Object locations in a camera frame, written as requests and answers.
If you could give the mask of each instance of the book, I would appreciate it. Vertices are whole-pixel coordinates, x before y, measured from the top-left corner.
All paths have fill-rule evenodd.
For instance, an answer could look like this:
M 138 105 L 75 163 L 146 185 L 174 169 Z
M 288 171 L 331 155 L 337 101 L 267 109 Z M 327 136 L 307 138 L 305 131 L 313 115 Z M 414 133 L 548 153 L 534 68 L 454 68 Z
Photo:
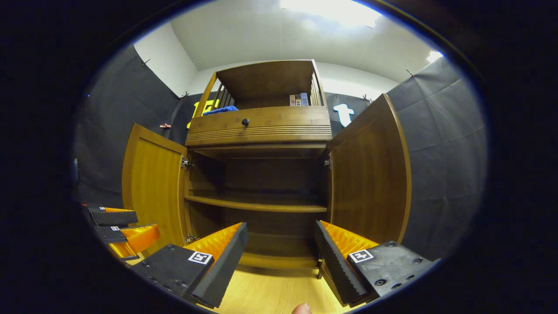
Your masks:
M 300 98 L 302 99 L 302 105 L 308 106 L 308 94 L 307 93 L 300 93 Z

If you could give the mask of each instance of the wooden cabinet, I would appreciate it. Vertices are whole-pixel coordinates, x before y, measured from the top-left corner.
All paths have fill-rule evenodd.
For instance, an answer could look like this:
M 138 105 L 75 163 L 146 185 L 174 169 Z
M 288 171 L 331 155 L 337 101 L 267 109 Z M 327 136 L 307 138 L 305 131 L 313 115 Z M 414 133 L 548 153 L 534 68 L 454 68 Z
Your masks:
M 239 126 L 244 118 L 247 127 Z M 124 205 L 136 210 L 139 223 L 159 224 L 161 239 L 151 251 L 247 222 L 240 263 L 256 267 L 316 268 L 315 220 L 375 242 L 401 241 L 411 170 L 388 97 L 333 139 L 330 131 L 309 131 L 318 126 L 330 130 L 325 106 L 195 117 L 186 146 L 135 125 L 124 160 Z
M 301 141 L 325 144 L 329 140 L 331 125 L 326 106 L 283 106 L 197 117 L 192 120 L 186 146 Z
M 234 105 L 239 110 L 289 106 L 289 95 L 307 93 L 311 106 L 324 106 L 325 94 L 313 60 L 282 60 L 237 66 L 217 71 L 201 96 L 205 104 L 214 85 L 218 107 Z M 197 110 L 194 117 L 200 117 Z

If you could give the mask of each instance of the white wall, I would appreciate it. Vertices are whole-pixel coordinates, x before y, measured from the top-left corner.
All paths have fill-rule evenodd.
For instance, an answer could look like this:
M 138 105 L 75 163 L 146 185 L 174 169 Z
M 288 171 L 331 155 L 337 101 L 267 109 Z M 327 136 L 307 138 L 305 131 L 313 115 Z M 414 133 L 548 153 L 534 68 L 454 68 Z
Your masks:
M 215 71 L 271 60 L 241 62 L 198 71 L 175 35 L 170 23 L 155 29 L 139 39 L 134 47 L 147 66 L 177 96 L 201 94 Z M 316 62 L 325 92 L 376 99 L 397 86 L 394 80 L 370 72 L 337 64 Z M 219 82 L 213 86 L 217 91 Z
M 234 63 L 199 71 L 190 81 L 188 92 L 192 95 L 203 93 L 209 79 L 215 71 L 265 61 L 271 60 Z M 318 66 L 324 92 L 350 95 L 359 98 L 366 94 L 367 98 L 374 100 L 380 96 L 381 93 L 386 93 L 398 85 L 394 80 L 348 66 L 323 62 L 316 62 L 316 65 Z M 213 86 L 212 91 L 217 91 L 217 88 L 219 88 L 219 83 Z
M 151 59 L 146 65 L 178 97 L 186 91 L 195 94 L 190 92 L 188 86 L 198 69 L 176 38 L 170 23 L 163 24 L 136 41 L 134 48 L 144 62 Z

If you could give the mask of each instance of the wooden floor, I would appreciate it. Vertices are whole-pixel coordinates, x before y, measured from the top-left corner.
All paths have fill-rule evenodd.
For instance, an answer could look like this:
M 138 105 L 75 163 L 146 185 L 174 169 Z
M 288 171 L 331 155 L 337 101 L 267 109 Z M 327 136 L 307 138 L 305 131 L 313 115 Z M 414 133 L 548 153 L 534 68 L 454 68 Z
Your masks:
M 290 314 L 299 304 L 308 302 L 312 314 L 344 313 L 342 307 L 318 270 L 271 270 L 239 265 L 230 280 L 219 308 L 222 314 Z

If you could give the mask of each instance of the black fabric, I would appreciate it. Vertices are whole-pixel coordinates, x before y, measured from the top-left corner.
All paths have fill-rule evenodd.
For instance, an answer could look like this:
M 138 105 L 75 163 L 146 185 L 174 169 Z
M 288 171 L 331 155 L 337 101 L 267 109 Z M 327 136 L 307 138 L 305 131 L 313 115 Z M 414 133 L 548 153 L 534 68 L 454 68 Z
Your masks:
M 481 102 L 440 58 L 387 94 L 411 160 L 411 212 L 403 244 L 434 260 L 447 257 L 468 232 L 487 172 Z
M 364 100 L 364 98 L 336 93 L 325 93 L 325 101 L 328 104 L 329 120 L 331 121 L 331 135 L 333 137 L 335 137 L 335 135 L 343 129 L 341 122 L 339 122 L 339 114 L 333 110 L 333 107 L 342 103 L 347 104 L 347 107 L 354 111 L 354 115 L 350 115 L 352 121 L 370 105 L 370 102 Z
M 209 93 L 209 100 L 215 98 L 217 92 Z M 203 94 L 195 94 L 195 95 L 188 95 L 186 99 L 182 99 L 178 106 L 176 106 L 172 116 L 170 118 L 169 124 L 171 128 L 168 129 L 168 132 L 165 133 L 165 137 L 174 141 L 180 145 L 184 145 L 186 143 L 186 136 L 188 135 L 187 125 L 192 120 L 192 116 L 194 115 L 194 104 L 199 102 L 201 96 Z
M 142 65 L 133 45 L 106 63 L 87 93 L 89 96 L 76 119 L 73 152 L 79 161 L 80 183 L 75 198 L 122 208 L 122 163 L 132 126 L 137 123 L 163 135 L 159 125 L 171 124 L 170 118 L 177 107 L 179 112 L 188 111 L 184 105 L 187 101 L 179 102 Z

